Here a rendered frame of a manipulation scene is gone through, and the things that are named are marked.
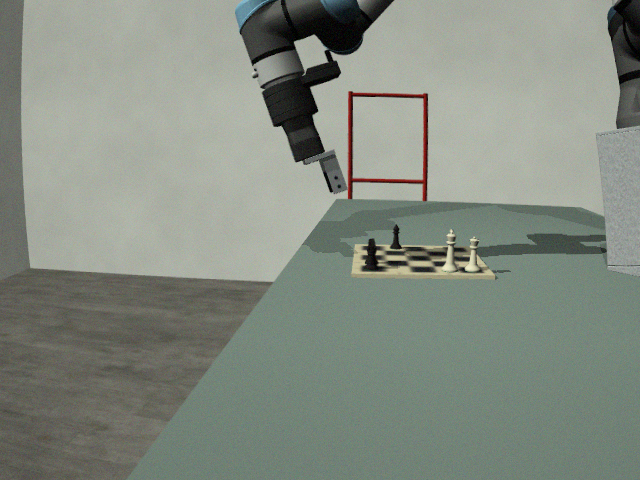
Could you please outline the white queen chess piece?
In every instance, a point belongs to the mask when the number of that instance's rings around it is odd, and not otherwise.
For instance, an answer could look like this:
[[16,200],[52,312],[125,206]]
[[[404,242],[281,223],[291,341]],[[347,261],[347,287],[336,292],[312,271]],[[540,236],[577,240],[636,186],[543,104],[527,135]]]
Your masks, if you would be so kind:
[[477,265],[477,253],[476,253],[476,249],[478,249],[478,246],[477,246],[478,242],[479,240],[476,239],[476,237],[473,237],[472,239],[470,239],[471,255],[470,255],[469,264],[465,267],[465,271],[480,272],[480,267]]

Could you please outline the black and cream chessboard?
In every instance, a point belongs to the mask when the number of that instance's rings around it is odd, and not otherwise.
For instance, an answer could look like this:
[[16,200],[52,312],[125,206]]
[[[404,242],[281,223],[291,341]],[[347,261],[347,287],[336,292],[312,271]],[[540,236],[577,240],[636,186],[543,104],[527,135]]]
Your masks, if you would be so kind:
[[351,278],[495,279],[478,255],[480,272],[465,271],[470,260],[470,246],[454,246],[457,272],[442,271],[448,246],[400,245],[402,249],[390,249],[390,246],[376,245],[378,270],[365,270],[368,244],[355,244]]

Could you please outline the white chess king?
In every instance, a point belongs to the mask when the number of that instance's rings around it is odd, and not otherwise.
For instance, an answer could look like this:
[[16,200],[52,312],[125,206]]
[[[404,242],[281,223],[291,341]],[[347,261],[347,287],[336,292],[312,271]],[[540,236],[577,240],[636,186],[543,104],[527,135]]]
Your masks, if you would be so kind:
[[444,272],[457,272],[458,268],[456,267],[455,263],[454,263],[454,245],[456,244],[455,239],[456,239],[456,235],[453,234],[454,231],[451,229],[450,230],[450,234],[447,235],[448,241],[448,252],[447,252],[447,259],[446,259],[446,263],[445,265],[442,267],[442,271]]

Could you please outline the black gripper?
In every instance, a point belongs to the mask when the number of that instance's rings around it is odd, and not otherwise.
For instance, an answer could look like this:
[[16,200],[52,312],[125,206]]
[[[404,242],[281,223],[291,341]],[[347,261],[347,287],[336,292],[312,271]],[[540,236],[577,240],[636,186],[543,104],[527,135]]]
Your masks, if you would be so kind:
[[307,165],[319,160],[330,193],[337,194],[348,189],[335,151],[325,152],[312,116],[318,108],[310,87],[341,74],[330,50],[324,52],[328,62],[307,68],[306,73],[298,52],[292,50],[260,60],[251,75],[265,89],[262,95],[273,126],[282,126],[296,162]]

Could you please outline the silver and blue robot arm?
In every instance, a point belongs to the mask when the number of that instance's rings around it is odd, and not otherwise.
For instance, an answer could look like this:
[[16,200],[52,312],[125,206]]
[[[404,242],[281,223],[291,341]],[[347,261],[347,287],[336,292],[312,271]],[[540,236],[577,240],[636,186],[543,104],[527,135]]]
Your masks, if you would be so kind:
[[[253,66],[314,34],[331,52],[351,54],[393,1],[243,0],[235,15]],[[616,126],[640,126],[640,0],[612,0],[607,20],[620,86]]]

